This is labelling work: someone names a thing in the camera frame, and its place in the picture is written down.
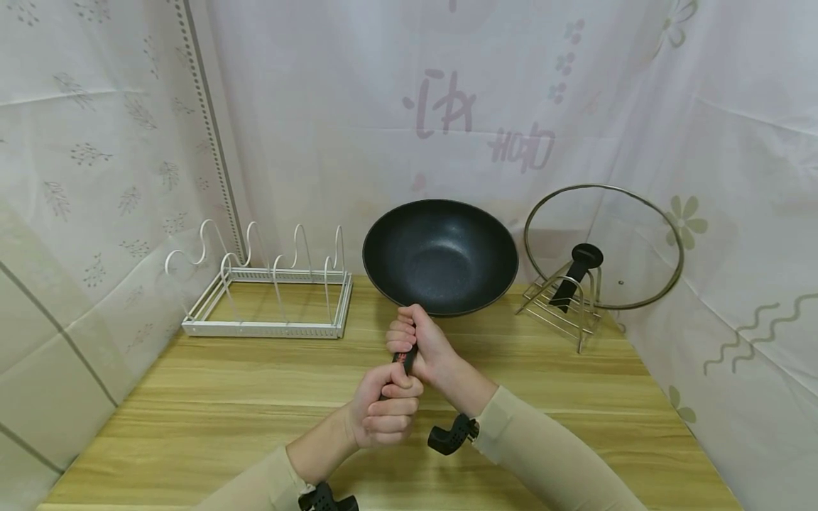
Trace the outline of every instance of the wok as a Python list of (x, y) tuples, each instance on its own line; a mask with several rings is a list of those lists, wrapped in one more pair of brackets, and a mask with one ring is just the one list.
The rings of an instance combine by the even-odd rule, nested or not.
[(460, 316), (496, 301), (514, 282), (519, 259), (508, 230), (469, 204), (427, 199), (381, 217), (363, 242), (375, 287), (398, 305), (430, 316)]

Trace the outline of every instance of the beige sleeve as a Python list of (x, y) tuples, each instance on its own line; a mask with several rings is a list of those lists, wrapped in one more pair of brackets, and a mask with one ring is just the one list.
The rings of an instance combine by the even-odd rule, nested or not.
[(293, 470), (287, 450), (278, 447), (267, 458), (236, 476), (193, 509), (195, 511), (301, 511), (299, 497), (308, 491)]
[(474, 447), (553, 511), (645, 511), (582, 440), (500, 387), (478, 417)]

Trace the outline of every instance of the white curtain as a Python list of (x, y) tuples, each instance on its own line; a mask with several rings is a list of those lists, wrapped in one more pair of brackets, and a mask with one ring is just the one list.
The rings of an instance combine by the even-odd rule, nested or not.
[[(665, 299), (618, 321), (746, 509), (814, 508), (817, 5), (209, 9), (267, 246), (290, 247), (302, 222), (328, 249), (343, 223), (360, 272), (369, 225), (410, 200), (476, 204), (519, 239), (530, 208), (561, 186), (641, 193), (680, 227), (685, 272)], [(621, 202), (594, 201), (596, 223), (581, 229), (605, 240)], [(676, 263), (669, 227), (639, 222), (606, 252), (623, 301), (630, 283), (660, 289)]]
[(32, 509), (177, 330), (165, 256), (236, 242), (181, 0), (0, 0), (0, 69), (0, 509)]

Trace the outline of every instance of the wooden table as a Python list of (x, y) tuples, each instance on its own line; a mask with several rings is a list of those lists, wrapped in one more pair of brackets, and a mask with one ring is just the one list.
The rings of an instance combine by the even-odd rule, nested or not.
[[(232, 289), (243, 314), (275, 314), (271, 286)], [(295, 303), (292, 316), (326, 310), (317, 286), (282, 293)], [(466, 360), (591, 445), (650, 509), (740, 509), (613, 323), (578, 355), (552, 328), (514, 316), (518, 302), (508, 294), (439, 324)], [(214, 315), (230, 317), (219, 307)], [(165, 511), (199, 502), (345, 403), (367, 369), (388, 362), (383, 338), (394, 316), (394, 305), (357, 277), (342, 339), (178, 334), (40, 509)], [(362, 511), (544, 509), (476, 450), (444, 457), (426, 447), (432, 426), (448, 428), (455, 415), (427, 389), (410, 440), (348, 460), (330, 480), (335, 494), (354, 494)]]

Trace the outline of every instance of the black plastic clamp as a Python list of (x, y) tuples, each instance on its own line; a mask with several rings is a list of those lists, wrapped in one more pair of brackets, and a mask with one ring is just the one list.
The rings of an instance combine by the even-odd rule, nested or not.
[(335, 502), (330, 485), (319, 482), (315, 491), (299, 497), (301, 511), (358, 511), (354, 495)]
[(435, 449), (444, 456), (448, 456), (460, 449), (463, 442), (468, 438), (470, 442), (480, 434), (480, 427), (477, 421), (469, 419), (466, 415), (460, 414), (455, 418), (452, 429), (447, 431), (438, 426), (434, 426), (429, 433), (429, 440), (426, 445)]

